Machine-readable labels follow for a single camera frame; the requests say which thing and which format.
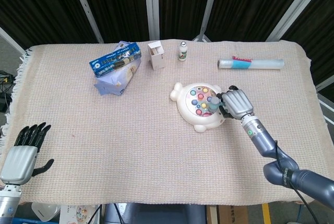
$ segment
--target robotic hand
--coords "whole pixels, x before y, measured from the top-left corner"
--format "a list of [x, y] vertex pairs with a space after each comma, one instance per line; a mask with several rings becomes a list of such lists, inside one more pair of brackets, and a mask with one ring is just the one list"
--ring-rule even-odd
[[246, 94], [236, 86], [220, 93], [219, 109], [224, 117], [241, 120], [242, 127], [263, 157], [276, 159], [264, 166], [265, 178], [272, 184], [300, 190], [334, 210], [334, 181], [310, 170], [300, 170], [285, 154], [253, 113]]
[[45, 166], [36, 168], [36, 158], [44, 138], [51, 125], [26, 126], [19, 133], [14, 146], [9, 150], [0, 179], [5, 187], [0, 191], [0, 224], [10, 224], [21, 198], [21, 185], [26, 184], [32, 176], [47, 171], [53, 164], [49, 160]]

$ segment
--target gray floor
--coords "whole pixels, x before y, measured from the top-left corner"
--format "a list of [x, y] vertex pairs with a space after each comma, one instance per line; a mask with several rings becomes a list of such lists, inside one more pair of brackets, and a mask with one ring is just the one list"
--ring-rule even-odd
[[[20, 53], [11, 47], [4, 39], [0, 37], [0, 70], [4, 70], [11, 74], [16, 74], [16, 69], [21, 63]], [[6, 123], [4, 114], [0, 113], [0, 125]], [[317, 203], [311, 204], [316, 216], [320, 223], [333, 223], [334, 224], [334, 212], [326, 207], [323, 207]], [[269, 204], [271, 223], [272, 224], [283, 224], [288, 221], [296, 221], [297, 212], [299, 206], [295, 203], [282, 203], [275, 202]], [[263, 223], [263, 215], [261, 205], [249, 206], [248, 207], [249, 223]], [[37, 218], [31, 211], [29, 206], [22, 206], [19, 208], [16, 216]], [[314, 223], [311, 215], [307, 209], [303, 207], [300, 223], [308, 224]]]

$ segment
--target small bottle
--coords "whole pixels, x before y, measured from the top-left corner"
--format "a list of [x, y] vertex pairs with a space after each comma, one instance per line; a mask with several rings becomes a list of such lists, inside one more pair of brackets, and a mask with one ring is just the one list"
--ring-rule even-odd
[[180, 44], [180, 54], [178, 55], [178, 60], [179, 61], [185, 61], [187, 58], [187, 43], [182, 41]]

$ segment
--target beige woven tablecloth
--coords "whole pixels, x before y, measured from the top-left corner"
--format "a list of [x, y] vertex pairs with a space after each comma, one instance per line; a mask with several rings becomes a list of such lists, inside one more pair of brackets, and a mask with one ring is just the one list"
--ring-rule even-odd
[[[334, 179], [334, 147], [309, 72], [310, 60], [292, 42], [165, 40], [166, 67], [153, 70], [147, 42], [142, 63], [122, 96], [100, 96], [89, 61], [116, 44], [34, 46], [19, 70], [2, 163], [18, 132], [47, 122], [37, 166], [48, 172], [23, 187], [23, 200], [62, 204], [110, 202], [249, 205], [294, 201], [287, 188], [263, 176], [263, 158], [237, 120], [196, 133], [169, 94], [176, 82], [243, 89], [256, 115], [302, 169]], [[217, 69], [219, 58], [284, 59], [282, 70]]]

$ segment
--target clear plastic tube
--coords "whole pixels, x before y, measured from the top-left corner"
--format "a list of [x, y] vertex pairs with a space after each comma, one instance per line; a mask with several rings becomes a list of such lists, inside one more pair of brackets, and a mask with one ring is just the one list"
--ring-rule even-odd
[[218, 60], [218, 68], [225, 69], [282, 69], [284, 60]]

